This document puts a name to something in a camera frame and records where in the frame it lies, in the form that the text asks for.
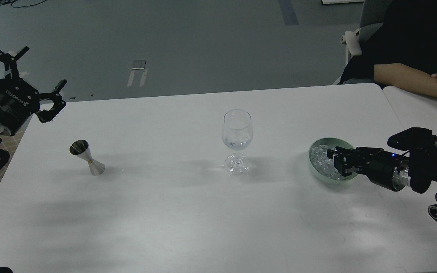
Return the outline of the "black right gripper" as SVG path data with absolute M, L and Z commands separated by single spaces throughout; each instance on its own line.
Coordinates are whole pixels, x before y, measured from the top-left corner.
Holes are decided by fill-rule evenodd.
M 327 157 L 341 177 L 353 173 L 365 175 L 375 185 L 398 192 L 409 185 L 408 157 L 374 147 L 340 147 L 328 149 Z M 353 165 L 347 159 L 354 157 Z

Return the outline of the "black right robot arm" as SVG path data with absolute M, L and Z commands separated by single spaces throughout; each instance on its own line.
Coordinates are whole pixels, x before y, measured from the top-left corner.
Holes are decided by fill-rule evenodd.
M 336 146 L 327 150 L 327 157 L 333 159 L 333 166 L 343 177 L 365 175 L 373 184 L 394 192 L 410 187 L 423 194 L 433 181 L 437 182 L 437 137 L 430 129 L 411 127 L 390 136 L 387 145 L 403 154 L 378 147 Z M 437 222 L 437 193 L 435 200 L 428 214 Z

